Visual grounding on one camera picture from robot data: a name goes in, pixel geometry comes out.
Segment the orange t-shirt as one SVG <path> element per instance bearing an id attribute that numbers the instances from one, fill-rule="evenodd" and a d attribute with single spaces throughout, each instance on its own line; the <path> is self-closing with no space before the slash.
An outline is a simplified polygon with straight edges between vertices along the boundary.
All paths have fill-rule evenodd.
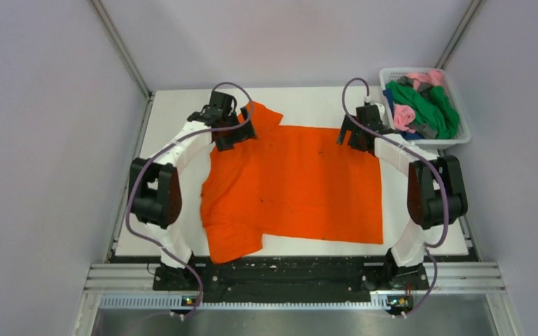
<path id="1" fill-rule="evenodd" d="M 382 244 L 379 160 L 337 144 L 336 129 L 252 107 L 256 138 L 210 154 L 200 215 L 212 261 L 260 251 L 264 235 Z"/>

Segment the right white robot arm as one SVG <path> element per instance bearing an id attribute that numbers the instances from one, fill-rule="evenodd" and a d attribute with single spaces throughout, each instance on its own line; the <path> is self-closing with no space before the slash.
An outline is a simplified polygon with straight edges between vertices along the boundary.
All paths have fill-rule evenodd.
<path id="1" fill-rule="evenodd" d="M 423 260 L 429 249 L 442 245 L 450 224 L 467 212 L 459 160 L 422 150 L 384 126 L 376 104 L 357 107 L 355 115 L 346 113 L 337 142 L 371 154 L 407 178 L 408 223 L 387 250 L 382 268 L 366 281 L 372 289 L 416 287 L 425 279 Z"/>

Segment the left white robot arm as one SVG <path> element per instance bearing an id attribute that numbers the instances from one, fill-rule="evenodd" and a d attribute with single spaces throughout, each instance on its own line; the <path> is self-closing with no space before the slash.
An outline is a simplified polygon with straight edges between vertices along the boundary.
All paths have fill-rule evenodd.
<path id="1" fill-rule="evenodd" d="M 212 90 L 209 101 L 187 117 L 168 144 L 148 158 L 132 161 L 125 227 L 160 251 L 153 286 L 157 291 L 202 290 L 202 279 L 190 264 L 193 251 L 177 224 L 183 206 L 179 176 L 210 146 L 229 151 L 255 139 L 253 112 L 253 101 L 238 106 L 233 95 Z"/>

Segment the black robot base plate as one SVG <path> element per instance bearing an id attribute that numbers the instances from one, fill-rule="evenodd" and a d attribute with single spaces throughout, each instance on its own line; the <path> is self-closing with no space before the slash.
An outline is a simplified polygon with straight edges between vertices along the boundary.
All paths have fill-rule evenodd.
<path id="1" fill-rule="evenodd" d="M 424 265 L 401 267 L 391 256 L 243 257 L 214 264 L 193 256 L 187 269 L 161 265 L 155 291 L 202 291 L 204 303 L 368 302 L 378 290 L 429 288 Z"/>

